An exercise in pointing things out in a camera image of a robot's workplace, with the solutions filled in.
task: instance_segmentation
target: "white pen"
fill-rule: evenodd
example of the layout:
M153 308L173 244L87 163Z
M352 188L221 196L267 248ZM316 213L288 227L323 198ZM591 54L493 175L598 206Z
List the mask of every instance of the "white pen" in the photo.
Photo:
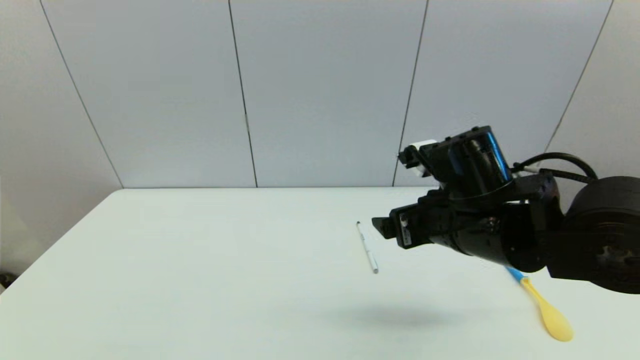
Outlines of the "white pen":
M356 227L358 228L358 232L360 233L360 239L362 240L362 246L364 246L364 250L367 252L367 257L369 258L369 264L371 264L371 270L373 270L374 274L378 273L378 263L376 262L376 258L373 257L373 253L369 250L367 246L367 240L364 238L364 234L362 234L362 230L360 229L360 222L356 223Z

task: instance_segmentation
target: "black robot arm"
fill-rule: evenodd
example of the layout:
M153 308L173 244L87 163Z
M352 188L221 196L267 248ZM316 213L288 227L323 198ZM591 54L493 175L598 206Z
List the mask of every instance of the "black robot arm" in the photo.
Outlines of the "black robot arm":
M551 169L512 174L550 158L571 161L586 175ZM598 180L589 165L563 153L542 154L509 168L488 126L411 145L399 159L418 175L440 182L440 189L416 204L372 220L400 247L436 243L524 272L546 266L552 277L640 293L640 179ZM588 183L566 215L554 177Z

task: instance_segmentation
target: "white table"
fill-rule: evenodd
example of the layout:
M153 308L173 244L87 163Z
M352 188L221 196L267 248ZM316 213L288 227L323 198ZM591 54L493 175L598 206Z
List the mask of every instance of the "white table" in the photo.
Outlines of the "white table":
M122 190L0 297L0 358L637 359L640 297L400 249L369 218L420 188ZM373 275L355 222L380 265Z

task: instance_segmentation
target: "cable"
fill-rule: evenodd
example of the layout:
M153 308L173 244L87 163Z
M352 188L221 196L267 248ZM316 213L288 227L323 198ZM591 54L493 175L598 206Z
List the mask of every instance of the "cable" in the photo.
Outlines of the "cable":
M582 171L584 171L584 173L587 175L587 177L593 179L593 180L597 180L598 179L598 175L596 175L596 172L593 171L593 169L589 166L589 164L587 164L586 162L584 162L584 160L580 159L579 157L575 156L575 155L571 155L571 154L567 154L565 152L546 152L544 154L540 154L540 155L536 155L531 159L527 159L521 163L514 163L513 164L513 171L515 172L519 172L524 170L524 167L535 164L537 162L543 161L543 160L551 160L551 159L559 159L559 160L565 160L565 161L569 161L570 163L578 166L580 169L582 169Z
M593 179L591 177L574 174L573 172L556 170L553 168L541 168L540 172L546 172L553 175L554 177L562 177L564 179L579 181L581 183L586 183L586 184L596 181L596 179Z

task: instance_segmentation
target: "panel seam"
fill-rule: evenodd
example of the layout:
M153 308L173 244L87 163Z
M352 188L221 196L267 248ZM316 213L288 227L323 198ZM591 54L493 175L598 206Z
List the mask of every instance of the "panel seam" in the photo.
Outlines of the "panel seam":
M604 29L604 25L607 22L607 19L609 18L609 13L611 12L611 8L613 7L613 2L614 1L615 0L611 0L611 3L609 4L609 9L607 10L607 15L605 15L604 20L602 21L602 25L600 26L600 31L598 32L598 36L596 37L596 41L593 43L593 47L591 48L591 52L589 53L589 56L587 57L587 61L584 63L584 67L582 68L582 72L580 73L580 77L578 77L578 81L575 83L575 87L573 88L573 91L571 92L571 96L569 96L569 101L567 101L566 106L564 107L564 111L562 112L562 115L560 116L560 120L558 120L556 128L554 129L554 132L551 134L551 138L549 138L549 142L547 143L547 146L545 147L545 151L544 152L547 152L549 150L549 147L551 146L551 143L553 142L553 139L556 137L558 129L560 129L560 125L562 124L562 121L564 120L564 116L566 115L566 112L569 109L569 105L571 105L571 101L573 100L573 96L575 95L576 90L578 90L578 86L580 85L580 81L582 81L582 76L584 75L585 71L587 70L587 66L589 66L589 61L591 60L591 55L593 55L593 51L595 50L596 45L598 45L598 41L600 40L600 35L602 34L602 30Z
M424 34L424 24L427 20L427 9L429 8L429 0L426 0L426 3L424 4L424 14L422 15L422 27L420 28L420 38L418 39L418 49L415 53L415 63L413 64L413 74L411 76L411 85L409 86L409 98L406 101L406 109L404 111L404 122L402 124L402 133L400 134L400 144L398 145L398 152L400 153L400 150L402 149L402 141L404 139L404 129L406 127L406 119L408 117L409 114L409 104L411 103L411 95L413 92L413 80L415 79L415 70L418 67L418 58L420 56L420 47L422 46L422 35ZM398 171L398 163L399 160L396 157L396 166L394 167L394 179L391 182L391 186L395 186L396 185L396 173Z
M251 143L251 130L249 128L249 117L246 114L246 101L244 99L244 85L242 82L242 72L240 71L240 56L238 56L238 44L236 41L236 28L234 27L234 16L231 12L231 0L227 1L229 5L229 19L231 19L231 34L234 36L234 48L236 50L236 64L238 66L238 78L240 79L240 92L242 93L242 106L244 108L244 124L246 126L246 134L249 138L249 151L251 152L251 165L253 167L253 180L255 181L255 187L258 187L258 176L255 172L255 159L253 157L253 145Z
M47 19L47 24L49 25L49 29L51 30L51 35L53 36L53 40L56 42L56 47L58 48L58 52L60 53L60 57L62 58L62 62L65 64L65 68L67 69L67 74L69 74L69 78L71 79L71 83L74 85L74 88L76 90L76 94L78 95L78 99L80 99L80 103L82 104L82 107L84 109L84 113L86 114L86 117L89 119L89 124L91 124L91 127L93 128L93 132L95 133L95 136L98 138L98 142L100 143L100 146L102 147L102 151L104 151L104 155L107 157L107 160L109 161L109 164L111 165L111 168L113 169L113 173L116 175L116 178L118 179L118 182L120 183L120 187L124 188L124 185L122 184L122 180L120 179L120 175L118 175L118 171L116 171L115 166L113 166L113 161L111 161L111 158L109 157L109 153L107 152L107 149L104 146L104 143L102 142L102 139L100 138L100 134L98 134L98 131L95 128L95 125L93 125L93 120L91 119L91 115L89 115L89 111L86 109L86 105L84 104L84 100L82 98L82 96L80 95L80 91L78 90L78 86L76 85L76 81L74 80L73 75L71 75L71 70L69 70L69 65L67 65L67 59L65 59L65 55L62 53L62 49L60 49L60 44L58 43L58 38L56 38L56 34L53 32L53 27L51 26L51 21L49 21L49 16L47 15L47 10L45 10L44 8L44 4L42 3L42 0L40 0L40 7L42 7L42 12L44 13L44 17L45 19Z

